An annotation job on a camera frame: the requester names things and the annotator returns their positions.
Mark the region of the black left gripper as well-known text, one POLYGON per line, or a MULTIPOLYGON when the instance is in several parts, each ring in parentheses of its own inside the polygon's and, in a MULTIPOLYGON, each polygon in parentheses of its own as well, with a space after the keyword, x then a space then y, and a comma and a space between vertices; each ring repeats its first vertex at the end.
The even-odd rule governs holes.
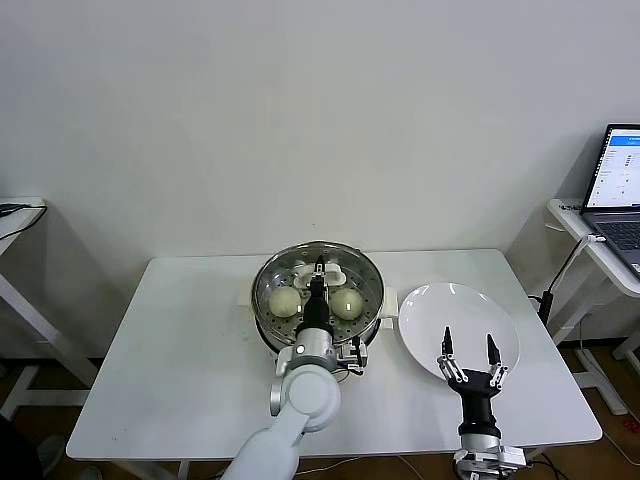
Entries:
POLYGON ((310 297, 304 306, 302 329, 317 328, 324 331, 332 331, 330 324, 330 310, 325 298, 326 288, 326 264, 322 263, 319 256, 314 264, 311 274, 309 291, 310 297))

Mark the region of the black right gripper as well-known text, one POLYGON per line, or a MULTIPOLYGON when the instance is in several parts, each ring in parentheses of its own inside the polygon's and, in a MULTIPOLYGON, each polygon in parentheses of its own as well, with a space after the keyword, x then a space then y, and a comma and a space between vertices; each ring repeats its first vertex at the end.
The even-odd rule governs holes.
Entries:
POLYGON ((499 393, 509 367, 502 363, 500 350, 491 334, 487 335, 489 373, 462 369, 455 358, 453 340, 449 326, 445 327, 441 343, 441 354, 437 363, 448 386, 461 398, 462 423, 458 427, 460 436, 480 434, 500 437, 491 400, 499 393))

